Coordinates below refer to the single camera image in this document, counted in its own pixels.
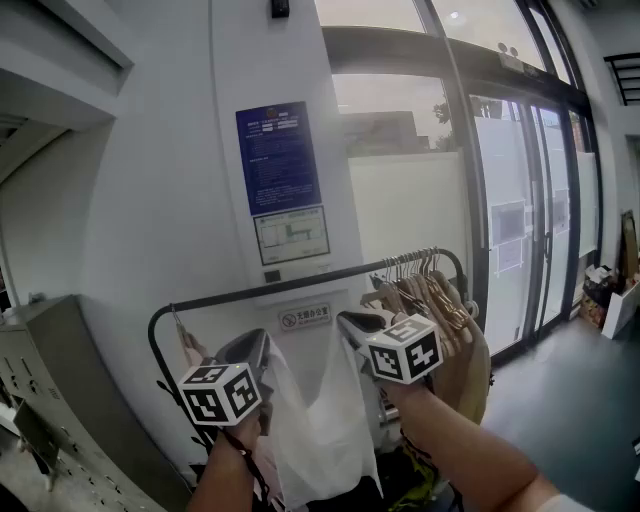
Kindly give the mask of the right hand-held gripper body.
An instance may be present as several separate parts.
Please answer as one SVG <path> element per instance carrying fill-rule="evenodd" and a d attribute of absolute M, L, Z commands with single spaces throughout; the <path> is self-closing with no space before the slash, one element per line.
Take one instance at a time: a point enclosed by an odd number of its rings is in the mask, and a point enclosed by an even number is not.
<path fill-rule="evenodd" d="M 337 327 L 378 379 L 411 384 L 444 360 L 439 326 L 420 314 L 408 316 L 380 309 L 342 311 L 337 315 Z"/>

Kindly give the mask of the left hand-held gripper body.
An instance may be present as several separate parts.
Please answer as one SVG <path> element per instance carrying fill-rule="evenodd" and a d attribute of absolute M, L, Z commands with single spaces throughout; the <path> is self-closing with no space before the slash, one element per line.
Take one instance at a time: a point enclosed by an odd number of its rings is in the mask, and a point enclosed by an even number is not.
<path fill-rule="evenodd" d="M 194 424 L 233 427 L 260 410 L 261 426 L 269 426 L 273 389 L 263 377 L 269 365 L 270 344 L 266 330 L 253 329 L 187 371 L 178 390 Z"/>

